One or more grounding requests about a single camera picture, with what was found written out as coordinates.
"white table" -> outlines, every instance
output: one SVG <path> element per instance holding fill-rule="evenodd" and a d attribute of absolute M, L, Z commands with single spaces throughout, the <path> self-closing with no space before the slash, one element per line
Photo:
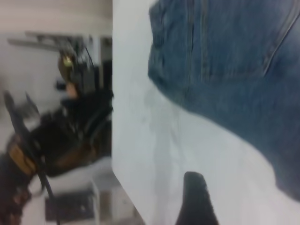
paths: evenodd
<path fill-rule="evenodd" d="M 252 146 L 170 103 L 147 76 L 153 0 L 113 2 L 113 170 L 149 225 L 173 225 L 183 175 L 204 175 L 221 225 L 298 225 Z"/>

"jeans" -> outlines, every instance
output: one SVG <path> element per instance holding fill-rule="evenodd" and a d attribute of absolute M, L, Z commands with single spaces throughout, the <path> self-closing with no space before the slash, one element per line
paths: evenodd
<path fill-rule="evenodd" d="M 299 0 L 160 0 L 149 77 L 176 104 L 234 132 L 300 201 Z"/>

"white surface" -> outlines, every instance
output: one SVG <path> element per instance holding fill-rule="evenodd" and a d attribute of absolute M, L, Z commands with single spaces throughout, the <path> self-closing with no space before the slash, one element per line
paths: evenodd
<path fill-rule="evenodd" d="M 112 0 L 1 0 L 0 31 L 111 36 Z"/>
<path fill-rule="evenodd" d="M 298 225 L 300 204 L 275 187 L 250 145 L 171 104 L 147 77 L 152 0 L 113 2 L 113 171 L 149 225 L 173 225 L 183 175 L 202 173 L 221 225 Z"/>

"jeans pocket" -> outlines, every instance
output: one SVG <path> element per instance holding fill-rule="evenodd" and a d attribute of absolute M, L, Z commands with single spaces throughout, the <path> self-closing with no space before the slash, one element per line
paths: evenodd
<path fill-rule="evenodd" d="M 298 18 L 298 0 L 200 0 L 201 80 L 265 77 Z"/>
<path fill-rule="evenodd" d="M 188 52 L 192 31 L 188 15 L 194 0 L 160 0 L 150 9 L 153 45 L 149 76 L 172 86 L 188 85 Z"/>

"jeans seam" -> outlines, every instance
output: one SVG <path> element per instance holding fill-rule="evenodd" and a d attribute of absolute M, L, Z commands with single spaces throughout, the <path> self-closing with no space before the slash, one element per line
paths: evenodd
<path fill-rule="evenodd" d="M 194 39 L 194 0 L 187 1 L 187 90 L 191 85 L 192 76 L 192 52 L 193 52 L 193 39 Z"/>
<path fill-rule="evenodd" d="M 207 45 L 207 15 L 208 14 L 208 0 L 201 0 L 201 80 L 207 79 L 209 76 L 208 70 L 208 45 Z"/>
<path fill-rule="evenodd" d="M 272 59 L 274 58 L 275 53 L 277 52 L 278 48 L 282 44 L 283 40 L 285 39 L 288 32 L 291 30 L 292 26 L 295 24 L 298 16 L 300 13 L 300 1 L 294 0 L 294 5 L 284 22 L 282 28 L 280 29 L 277 39 L 275 40 L 274 44 L 270 48 L 269 52 L 267 53 L 264 61 L 263 61 L 263 74 L 265 75 L 271 65 Z"/>

